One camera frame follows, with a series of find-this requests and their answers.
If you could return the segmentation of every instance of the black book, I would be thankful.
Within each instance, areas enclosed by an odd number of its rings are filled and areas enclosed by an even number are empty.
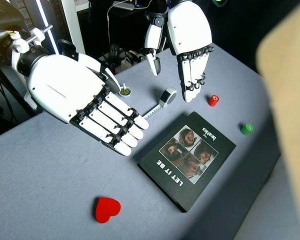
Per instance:
[[[188,212],[235,147],[193,112],[139,166],[182,212]]]

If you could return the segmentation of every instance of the heart-shaped object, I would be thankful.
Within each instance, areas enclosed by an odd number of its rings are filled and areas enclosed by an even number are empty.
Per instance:
[[[116,216],[121,210],[121,204],[117,200],[110,197],[100,197],[95,209],[95,219],[105,224],[110,217]]]

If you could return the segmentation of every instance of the robotic hand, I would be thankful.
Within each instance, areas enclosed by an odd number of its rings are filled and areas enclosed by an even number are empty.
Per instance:
[[[62,122],[129,156],[149,123],[114,94],[120,85],[100,62],[77,53],[65,40],[58,41],[63,55],[50,55],[41,46],[50,28],[34,28],[32,37],[12,43],[11,64],[27,89],[24,99],[33,109],[38,103]]]
[[[177,57],[183,98],[189,103],[205,84],[204,71],[214,50],[210,46],[212,35],[205,14],[192,0],[171,0],[170,5],[167,13],[146,13],[150,21],[144,44],[146,59],[157,76],[161,68],[156,52],[165,33],[171,52]]]

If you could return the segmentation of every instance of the red bottle cap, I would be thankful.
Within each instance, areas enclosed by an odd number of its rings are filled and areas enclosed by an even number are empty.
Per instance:
[[[219,102],[219,97],[217,95],[212,95],[208,101],[211,107],[214,107]]]

